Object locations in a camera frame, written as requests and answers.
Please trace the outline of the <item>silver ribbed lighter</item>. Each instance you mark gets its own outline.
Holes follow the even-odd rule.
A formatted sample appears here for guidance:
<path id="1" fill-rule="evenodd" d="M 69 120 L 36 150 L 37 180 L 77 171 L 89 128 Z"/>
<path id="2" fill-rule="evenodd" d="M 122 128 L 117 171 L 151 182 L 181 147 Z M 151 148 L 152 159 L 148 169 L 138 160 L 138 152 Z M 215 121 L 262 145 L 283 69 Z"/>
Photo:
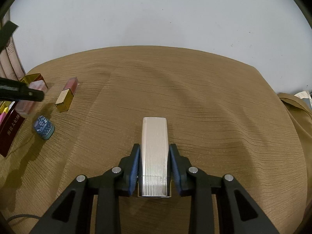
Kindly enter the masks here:
<path id="1" fill-rule="evenodd" d="M 167 120 L 144 117 L 138 182 L 140 197 L 171 197 L 170 164 Z"/>

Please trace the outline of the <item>yellow red small block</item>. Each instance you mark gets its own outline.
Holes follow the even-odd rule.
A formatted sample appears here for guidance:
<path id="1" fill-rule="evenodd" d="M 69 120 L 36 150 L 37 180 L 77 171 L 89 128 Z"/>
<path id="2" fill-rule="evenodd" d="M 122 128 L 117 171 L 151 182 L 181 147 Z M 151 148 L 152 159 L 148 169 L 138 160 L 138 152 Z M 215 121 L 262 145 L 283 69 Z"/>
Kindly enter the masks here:
<path id="1" fill-rule="evenodd" d="M 11 101 L 3 101 L 0 106 L 0 114 L 8 113 L 8 111 L 10 110 L 11 103 L 12 103 Z"/>

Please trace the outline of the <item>pink rectangular eraser block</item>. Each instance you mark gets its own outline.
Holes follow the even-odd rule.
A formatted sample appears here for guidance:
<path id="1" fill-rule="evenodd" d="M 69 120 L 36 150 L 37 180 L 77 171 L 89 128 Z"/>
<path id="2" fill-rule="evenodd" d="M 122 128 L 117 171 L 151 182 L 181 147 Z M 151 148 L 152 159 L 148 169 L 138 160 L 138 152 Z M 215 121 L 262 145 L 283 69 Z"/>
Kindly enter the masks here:
<path id="1" fill-rule="evenodd" d="M 3 121 L 4 121 L 6 116 L 7 116 L 6 112 L 1 113 L 1 115 L 0 115 L 0 124 L 3 123 Z"/>

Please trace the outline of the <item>red gold toffee box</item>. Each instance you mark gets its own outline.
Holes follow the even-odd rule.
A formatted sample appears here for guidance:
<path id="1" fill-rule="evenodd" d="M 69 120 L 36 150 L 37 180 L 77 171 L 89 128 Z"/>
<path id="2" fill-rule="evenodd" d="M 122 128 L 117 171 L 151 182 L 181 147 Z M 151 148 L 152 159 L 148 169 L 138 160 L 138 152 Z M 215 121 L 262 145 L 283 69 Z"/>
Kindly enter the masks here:
<path id="1" fill-rule="evenodd" d="M 41 90 L 44 94 L 48 91 L 48 86 L 41 74 L 30 74 L 22 78 L 31 89 Z M 7 113 L 3 123 L 1 123 L 1 155 L 6 157 L 11 148 L 12 142 L 21 128 L 26 117 L 31 116 L 38 103 L 35 101 L 12 101 L 10 110 Z"/>

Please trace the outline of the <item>blue patterned washi tape roll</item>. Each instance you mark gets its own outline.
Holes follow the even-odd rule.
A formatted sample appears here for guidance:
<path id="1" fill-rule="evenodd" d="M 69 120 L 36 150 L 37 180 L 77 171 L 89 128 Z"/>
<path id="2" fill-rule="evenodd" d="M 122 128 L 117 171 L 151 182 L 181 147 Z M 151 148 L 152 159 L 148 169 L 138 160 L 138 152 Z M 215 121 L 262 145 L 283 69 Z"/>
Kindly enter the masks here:
<path id="1" fill-rule="evenodd" d="M 44 116 L 39 116 L 33 124 L 33 128 L 36 133 L 44 140 L 48 140 L 54 130 L 55 126 Z"/>

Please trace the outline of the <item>gold and pink lipstick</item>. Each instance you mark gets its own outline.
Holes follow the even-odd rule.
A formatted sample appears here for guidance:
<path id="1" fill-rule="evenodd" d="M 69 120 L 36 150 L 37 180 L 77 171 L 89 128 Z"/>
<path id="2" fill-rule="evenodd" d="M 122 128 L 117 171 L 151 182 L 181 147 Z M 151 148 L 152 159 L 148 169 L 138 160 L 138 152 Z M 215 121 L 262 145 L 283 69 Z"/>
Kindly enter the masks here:
<path id="1" fill-rule="evenodd" d="M 60 113 L 67 112 L 69 110 L 75 92 L 78 89 L 78 85 L 79 81 L 77 77 L 70 78 L 67 81 L 55 103 L 55 106 Z"/>

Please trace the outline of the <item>brown fabric covered seat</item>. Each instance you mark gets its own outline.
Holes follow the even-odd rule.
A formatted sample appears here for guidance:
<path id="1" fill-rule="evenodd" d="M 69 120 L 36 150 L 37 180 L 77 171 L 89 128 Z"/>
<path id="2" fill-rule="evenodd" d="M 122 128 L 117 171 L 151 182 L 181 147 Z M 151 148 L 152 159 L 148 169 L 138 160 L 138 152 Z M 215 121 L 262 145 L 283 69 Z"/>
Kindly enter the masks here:
<path id="1" fill-rule="evenodd" d="M 299 137 L 307 169 L 307 203 L 311 202 L 311 109 L 295 95 L 279 93 Z"/>

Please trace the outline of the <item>white grey item at right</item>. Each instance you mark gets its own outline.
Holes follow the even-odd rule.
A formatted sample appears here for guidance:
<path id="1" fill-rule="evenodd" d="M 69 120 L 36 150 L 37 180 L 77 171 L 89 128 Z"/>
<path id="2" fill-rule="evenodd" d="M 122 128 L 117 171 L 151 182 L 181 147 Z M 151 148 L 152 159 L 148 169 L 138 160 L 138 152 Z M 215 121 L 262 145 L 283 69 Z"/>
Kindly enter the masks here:
<path id="1" fill-rule="evenodd" d="M 309 91 L 298 92 L 295 96 L 302 99 L 310 109 L 312 108 L 312 99 Z"/>

